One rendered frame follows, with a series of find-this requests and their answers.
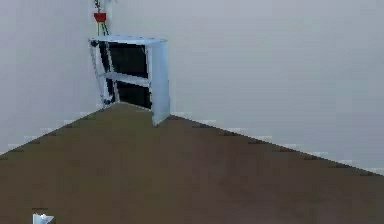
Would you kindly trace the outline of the red pot house plant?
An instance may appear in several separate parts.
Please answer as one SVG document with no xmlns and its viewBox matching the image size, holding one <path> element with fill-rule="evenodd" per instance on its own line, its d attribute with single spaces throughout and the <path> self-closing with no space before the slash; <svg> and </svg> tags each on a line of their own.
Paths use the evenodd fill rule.
<svg viewBox="0 0 384 224">
<path fill-rule="evenodd" d="M 96 11 L 93 13 L 93 17 L 97 24 L 97 35 L 107 36 L 109 30 L 107 27 L 107 13 L 102 8 L 101 0 L 92 0 Z"/>
</svg>

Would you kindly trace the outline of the pale blue open shelf unit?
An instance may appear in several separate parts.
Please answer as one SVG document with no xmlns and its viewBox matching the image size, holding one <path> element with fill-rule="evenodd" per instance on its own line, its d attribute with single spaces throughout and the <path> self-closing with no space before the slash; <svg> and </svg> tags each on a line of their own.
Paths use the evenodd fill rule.
<svg viewBox="0 0 384 224">
<path fill-rule="evenodd" d="M 158 126 L 170 116 L 168 42 L 127 35 L 88 39 L 102 108 L 126 103 L 151 113 Z"/>
</svg>

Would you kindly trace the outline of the small pale blue box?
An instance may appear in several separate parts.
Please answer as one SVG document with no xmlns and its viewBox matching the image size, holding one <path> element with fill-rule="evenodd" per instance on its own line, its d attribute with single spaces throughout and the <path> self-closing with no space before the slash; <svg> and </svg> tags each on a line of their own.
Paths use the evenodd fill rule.
<svg viewBox="0 0 384 224">
<path fill-rule="evenodd" d="M 32 224 L 49 224 L 53 219 L 53 216 L 35 213 L 32 215 Z"/>
</svg>

